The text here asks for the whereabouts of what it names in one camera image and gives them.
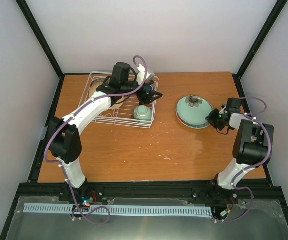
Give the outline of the dark blue ceramic mug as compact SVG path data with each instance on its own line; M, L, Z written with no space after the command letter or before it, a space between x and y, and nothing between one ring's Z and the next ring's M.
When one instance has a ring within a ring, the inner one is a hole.
M150 95L150 91L153 90L152 85L145 85L145 86L143 86L143 87L145 88L146 93L147 93L148 95Z

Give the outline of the pale green ceramic bowl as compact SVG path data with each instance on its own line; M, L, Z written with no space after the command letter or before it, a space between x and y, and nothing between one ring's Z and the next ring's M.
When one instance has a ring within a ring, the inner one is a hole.
M139 121L150 121L152 118L152 111L145 105L137 106L132 113L132 119Z

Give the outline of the red rimmed plate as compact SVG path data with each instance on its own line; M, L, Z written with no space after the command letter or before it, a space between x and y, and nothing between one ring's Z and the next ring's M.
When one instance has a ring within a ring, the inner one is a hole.
M210 106L190 107L188 105L182 105L176 107L176 117L178 120L192 129L203 129L210 124L205 120L205 117L212 111Z

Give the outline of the cream bird pattern plate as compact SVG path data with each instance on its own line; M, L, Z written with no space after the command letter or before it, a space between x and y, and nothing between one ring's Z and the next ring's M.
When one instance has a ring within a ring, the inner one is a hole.
M91 83L91 87L88 91L88 97L90 98L93 96L93 94L96 92L96 89L104 83L105 79L100 78L96 79ZM124 97L122 96L111 108L112 109L118 109L123 105Z

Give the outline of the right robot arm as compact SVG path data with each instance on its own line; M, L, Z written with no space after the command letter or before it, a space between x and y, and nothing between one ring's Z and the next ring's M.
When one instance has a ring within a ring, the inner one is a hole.
M217 131L237 130L232 148L232 160L214 179L214 189L229 192L238 190L238 182L250 171L266 165L272 155L274 127L257 121L250 113L241 113L240 98L228 98L221 109L212 110L207 122Z

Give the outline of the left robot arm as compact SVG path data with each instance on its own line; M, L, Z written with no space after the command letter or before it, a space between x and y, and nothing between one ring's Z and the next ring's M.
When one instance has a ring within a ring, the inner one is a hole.
M44 160L49 162L50 152L65 175L65 181L72 186L70 195L76 201L87 198L88 189L83 184L86 177L82 172L79 156L82 151L80 136L85 128L100 114L121 103L123 97L137 95L141 105L151 104L162 94L146 92L145 86L153 83L154 73L145 63L136 66L138 71L127 63L116 63L112 74L105 77L92 96L72 113L63 118L54 117L47 129L47 145Z

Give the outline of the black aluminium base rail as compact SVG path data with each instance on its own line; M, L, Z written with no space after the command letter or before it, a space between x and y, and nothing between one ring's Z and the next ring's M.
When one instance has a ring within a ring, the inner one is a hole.
M242 186L250 191L222 190L211 181L171 181L171 182L98 182L87 183L82 189L71 194L66 183L21 183L15 194L20 197L57 197L62 202L80 204L84 200L95 197L98 203L114 198L126 199L179 199L194 204L219 206L229 203L231 199L277 200L285 204L280 187L269 185L264 180L244 180Z

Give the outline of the black enclosure frame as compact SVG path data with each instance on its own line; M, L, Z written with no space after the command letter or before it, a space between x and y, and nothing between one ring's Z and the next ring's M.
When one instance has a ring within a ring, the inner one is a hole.
M249 52L247 53L245 59L243 60L238 72L236 74L232 75L237 93L242 98L245 96L245 94L244 94L243 87L241 85L241 78L242 78L243 74L246 72L246 69L250 65L251 61L253 60L254 56L256 55L256 52L260 48L261 44L263 43L264 39L266 38L266 36L269 33L270 29L272 28L273 24L277 20L279 14L282 12L286 3L287 3L287 0L276 1L274 7L272 8L270 14L267 17L265 23L263 24L260 32L258 33L254 43L252 44ZM42 49L44 50L48 60L50 61L52 67L54 68L54 70L55 70L55 72L59 78L59 83L57 85L55 95L54 95L54 98L53 98L53 101L52 101L52 104L51 104L51 107L50 107L50 110L49 110L49 113L47 116L47 120L46 120L46 122L49 123L51 118L54 117L54 115L55 115L55 110L56 110L57 105L58 105L59 97L60 97L60 94L62 91L64 78L65 78L66 74L64 74L62 72L62 70L60 69L60 66L58 65L58 62L55 59L55 56L52 53L51 48L49 47L40 27L38 26L38 23L35 20L35 17L33 16L33 13L31 12L27 2L23 1L23 0L21 0L21 1L19 0L19 1L17 1L17 5L19 6L20 10L22 11L22 13L23 13L24 17L26 18L30 28L32 29L35 37L37 38L39 44L41 45ZM46 145L47 145L47 134L44 133L41 137L40 142L39 142L37 152L36 152L35 158L33 160L33 165L31 167L27 182L25 182L25 183L33 183L33 182L37 183L37 178L39 177L40 170L42 167L43 154L44 154L44 150L46 148ZM264 180L255 180L255 181L265 181L269 185L274 186L272 183L271 176L270 176L270 173L269 173L267 166L264 167L264 172L265 172L266 178ZM18 203L19 200L20 200L20 198L19 199L14 198L14 200L13 200L13 203L11 205L11 208L10 208L10 211L8 214L8 217L6 219L5 225L4 225L2 233L0 235L0 239L2 239L2 240L6 239L7 237L10 236L11 225L12 225L12 223L15 222L15 217L18 216L18 214L15 212L15 208L19 205L19 203ZM282 209L282 216L286 220L287 229L288 229L288 206L287 206L287 204L286 203L281 204L281 209Z

